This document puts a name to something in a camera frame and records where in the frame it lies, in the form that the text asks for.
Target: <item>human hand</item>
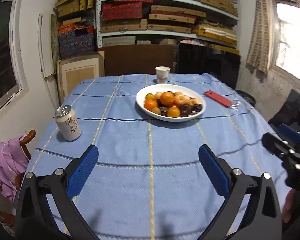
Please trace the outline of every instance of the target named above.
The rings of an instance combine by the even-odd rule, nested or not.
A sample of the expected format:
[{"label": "human hand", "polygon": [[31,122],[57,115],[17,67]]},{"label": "human hand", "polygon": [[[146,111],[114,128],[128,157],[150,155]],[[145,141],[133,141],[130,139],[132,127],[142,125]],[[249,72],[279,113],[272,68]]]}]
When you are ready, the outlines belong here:
[{"label": "human hand", "polygon": [[285,223],[288,223],[291,218],[291,214],[292,214],[291,207],[294,202],[295,193],[296,193],[296,190],[293,188],[288,192],[288,194],[286,196],[286,202],[284,203],[284,206],[282,208],[282,213],[281,213],[282,220]]}]

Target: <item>white cup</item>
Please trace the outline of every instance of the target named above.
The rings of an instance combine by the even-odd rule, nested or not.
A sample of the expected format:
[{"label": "white cup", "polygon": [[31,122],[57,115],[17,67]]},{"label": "white cup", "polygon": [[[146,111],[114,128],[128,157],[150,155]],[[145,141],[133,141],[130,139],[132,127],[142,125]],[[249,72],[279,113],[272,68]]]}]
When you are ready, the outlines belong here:
[{"label": "white cup", "polygon": [[170,68],[169,67],[156,67],[155,73],[157,74],[157,83],[158,84],[166,84],[168,81]]}]

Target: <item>metal screw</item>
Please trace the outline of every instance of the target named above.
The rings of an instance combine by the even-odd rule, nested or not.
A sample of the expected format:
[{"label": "metal screw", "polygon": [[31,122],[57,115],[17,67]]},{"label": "metal screw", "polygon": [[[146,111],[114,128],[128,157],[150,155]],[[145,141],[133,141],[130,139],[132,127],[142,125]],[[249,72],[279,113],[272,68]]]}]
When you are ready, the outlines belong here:
[{"label": "metal screw", "polygon": [[266,179],[270,179],[270,178],[271,178],[271,175],[270,175],[269,173],[267,173],[267,172],[265,172],[265,173],[263,174],[263,176],[264,176]]},{"label": "metal screw", "polygon": [[27,178],[27,179],[31,179],[32,176],[33,176],[33,173],[32,173],[32,172],[28,172],[28,173],[26,174],[26,178]]},{"label": "metal screw", "polygon": [[238,169],[238,168],[235,168],[235,169],[233,169],[232,171],[233,171],[233,173],[234,173],[235,175],[241,175],[241,174],[242,174],[242,171],[241,171],[240,169]]},{"label": "metal screw", "polygon": [[63,173],[63,168],[59,168],[59,169],[56,169],[56,171],[54,172],[56,175],[62,175]]}]

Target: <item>beige curtain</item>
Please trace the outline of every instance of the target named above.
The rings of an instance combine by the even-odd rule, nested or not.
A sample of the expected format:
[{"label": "beige curtain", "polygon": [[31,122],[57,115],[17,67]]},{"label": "beige curtain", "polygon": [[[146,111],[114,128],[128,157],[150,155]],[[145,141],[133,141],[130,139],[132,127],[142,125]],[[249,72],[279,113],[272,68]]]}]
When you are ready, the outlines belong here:
[{"label": "beige curtain", "polygon": [[247,64],[268,73],[272,61],[272,15],[271,0],[257,0],[252,37]]}]

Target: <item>pink clothing on chair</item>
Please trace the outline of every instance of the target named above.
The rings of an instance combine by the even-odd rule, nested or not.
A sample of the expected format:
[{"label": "pink clothing on chair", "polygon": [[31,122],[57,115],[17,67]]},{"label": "pink clothing on chair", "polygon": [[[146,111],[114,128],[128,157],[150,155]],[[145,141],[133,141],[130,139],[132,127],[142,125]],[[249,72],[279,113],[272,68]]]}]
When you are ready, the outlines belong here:
[{"label": "pink clothing on chair", "polygon": [[25,135],[22,135],[0,143],[0,192],[12,203],[17,193],[14,179],[26,171],[29,162],[20,146],[24,137]]}]

